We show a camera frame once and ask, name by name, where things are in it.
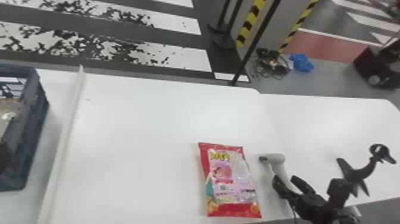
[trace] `yellow and black striped post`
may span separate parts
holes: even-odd
[[[283,44],[280,46],[279,48],[279,52],[283,53],[283,51],[286,49],[286,47],[289,45],[289,43],[292,41],[294,35],[296,34],[297,30],[301,27],[301,25],[303,24],[304,20],[308,17],[308,15],[311,13],[311,11],[314,9],[316,3],[319,0],[310,0],[310,3],[308,4],[306,10],[301,14],[299,20],[297,21],[297,23],[292,27],[292,29],[290,30],[289,35],[287,36],[287,38],[285,39],[285,41],[283,41]]]
[[[253,6],[250,9],[250,13],[247,15],[245,20],[245,24],[243,24],[243,28],[240,30],[239,36],[236,39],[236,46],[238,48],[243,47],[246,42],[246,39],[250,35],[250,30],[257,22],[257,17],[260,14],[261,10],[263,10],[265,6],[265,0],[255,0]]]

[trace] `black mount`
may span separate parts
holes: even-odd
[[[342,170],[344,179],[352,184],[351,193],[355,197],[358,196],[358,186],[360,186],[366,195],[370,195],[364,179],[374,172],[377,162],[383,163],[383,161],[387,161],[391,164],[396,164],[396,160],[389,154],[389,149],[383,144],[372,145],[370,147],[370,152],[372,154],[370,162],[362,169],[353,169],[343,158],[336,159],[337,163],[339,163],[340,169]]]
[[[396,160],[389,155],[389,149],[382,144],[372,145],[370,152],[373,156],[370,158],[369,164],[359,170],[351,168],[344,159],[338,159],[345,177],[330,181],[327,190],[328,201],[318,195],[307,182],[297,176],[292,176],[290,181],[303,194],[290,190],[278,175],[274,176],[272,186],[281,198],[289,202],[301,219],[309,220],[313,224],[328,224],[334,221],[339,221],[340,224],[359,223],[360,221],[354,214],[347,213],[344,210],[346,200],[350,194],[357,193],[358,185],[361,185],[364,191],[366,189],[366,193],[368,192],[364,179],[372,174],[378,161],[381,163],[383,161],[388,161],[391,164],[396,163]]]

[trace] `black plastic crate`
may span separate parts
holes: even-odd
[[[34,68],[0,64],[0,191],[25,187],[48,107]]]

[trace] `red snack bag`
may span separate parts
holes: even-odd
[[[243,147],[199,142],[207,215],[261,218]]]

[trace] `white table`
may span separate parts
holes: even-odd
[[[285,219],[292,213],[271,188],[272,173],[258,162],[259,155],[286,154],[288,173],[309,181],[321,194],[326,191],[327,180],[340,177],[335,164],[338,156],[355,167],[365,165],[367,148],[378,141],[390,146],[393,156],[400,159],[395,150],[400,142],[395,133],[390,135],[395,126],[399,127],[400,114],[392,105],[379,100],[309,100],[260,95],[252,89],[89,74],[69,142],[59,149],[63,156],[56,158],[56,172],[49,181],[39,224],[249,223]],[[342,112],[330,111],[330,102]],[[382,110],[365,110],[375,107]],[[328,117],[313,116],[323,111],[331,113]],[[359,120],[377,116],[380,111],[386,120],[395,121]],[[338,127],[338,120],[346,123]],[[382,125],[390,127],[382,131]],[[370,133],[376,128],[379,137]],[[365,133],[350,135],[356,130]],[[307,135],[319,139],[310,140]],[[257,182],[262,219],[206,217],[204,176],[196,147],[199,141],[244,146]],[[314,165],[324,167],[313,170]],[[377,193],[382,191],[378,190],[381,183],[371,180],[384,171],[398,173],[400,169],[378,166],[377,173],[367,181],[371,197],[351,199],[349,204],[399,196],[395,189],[400,189],[400,183],[388,180],[388,174],[384,174],[385,181],[392,186]],[[320,179],[312,181],[315,176]]]
[[[383,143],[398,164],[378,163],[365,182],[370,197],[359,190],[346,205],[400,197],[400,112],[385,99],[262,95],[274,129],[283,144],[288,175],[307,180],[327,198],[331,178],[342,173],[335,158],[353,168],[367,165],[369,147]]]
[[[50,103],[29,179],[22,191],[0,192],[0,223],[27,224],[38,218],[60,134],[73,103],[74,72],[37,70]]]

